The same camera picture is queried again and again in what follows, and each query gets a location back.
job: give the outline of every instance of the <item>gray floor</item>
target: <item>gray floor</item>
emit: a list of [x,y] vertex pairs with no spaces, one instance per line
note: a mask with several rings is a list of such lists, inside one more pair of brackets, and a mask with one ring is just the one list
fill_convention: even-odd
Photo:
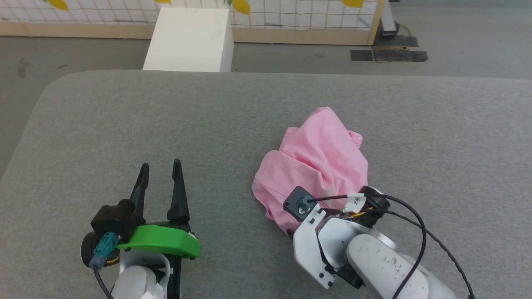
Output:
[[[351,62],[349,51],[359,47],[350,46],[236,44],[233,69],[532,79],[531,9],[396,5],[393,11],[418,37],[427,62]],[[50,82],[73,72],[140,69],[148,45],[147,40],[0,37],[0,177]]]

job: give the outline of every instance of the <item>yellow leaf decoration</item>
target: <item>yellow leaf decoration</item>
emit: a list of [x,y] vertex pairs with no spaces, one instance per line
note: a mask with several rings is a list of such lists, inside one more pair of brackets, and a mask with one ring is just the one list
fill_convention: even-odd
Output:
[[364,0],[342,0],[342,3],[345,6],[362,8],[362,4],[364,3]]
[[68,5],[63,0],[48,0],[51,6],[57,8],[58,10],[67,11]]
[[250,14],[250,4],[246,0],[233,0],[233,7],[239,13]]

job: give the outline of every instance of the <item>pink shirt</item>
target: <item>pink shirt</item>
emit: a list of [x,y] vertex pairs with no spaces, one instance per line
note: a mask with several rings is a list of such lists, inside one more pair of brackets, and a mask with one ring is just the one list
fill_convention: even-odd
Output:
[[[283,203],[296,186],[322,197],[355,193],[367,185],[368,161],[361,143],[362,136],[348,131],[329,107],[317,109],[300,128],[288,128],[279,150],[262,160],[252,184],[266,217],[284,232],[295,231],[300,223],[283,210]],[[342,209],[346,201],[320,204]]]

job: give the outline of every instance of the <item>gray table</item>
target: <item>gray table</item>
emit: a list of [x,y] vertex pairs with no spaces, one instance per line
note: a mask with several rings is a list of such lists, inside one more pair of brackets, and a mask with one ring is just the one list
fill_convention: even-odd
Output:
[[[251,192],[266,152],[320,106],[364,136],[370,183],[411,203],[455,254],[478,298],[529,298],[532,82],[430,77],[97,71],[43,93],[0,182],[2,298],[103,298],[79,245],[98,208],[129,196],[151,166],[145,217],[163,220],[172,160],[183,162],[202,258],[185,298],[360,298],[326,291]],[[407,214],[393,206],[396,211]],[[378,228],[417,255],[420,231]],[[466,298],[429,242],[423,265]],[[103,271],[108,285],[116,268]]]

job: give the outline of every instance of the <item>white box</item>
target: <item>white box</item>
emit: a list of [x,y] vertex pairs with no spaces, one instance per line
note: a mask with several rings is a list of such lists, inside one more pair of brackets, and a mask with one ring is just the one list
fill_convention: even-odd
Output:
[[163,7],[143,69],[230,72],[233,47],[229,9]]

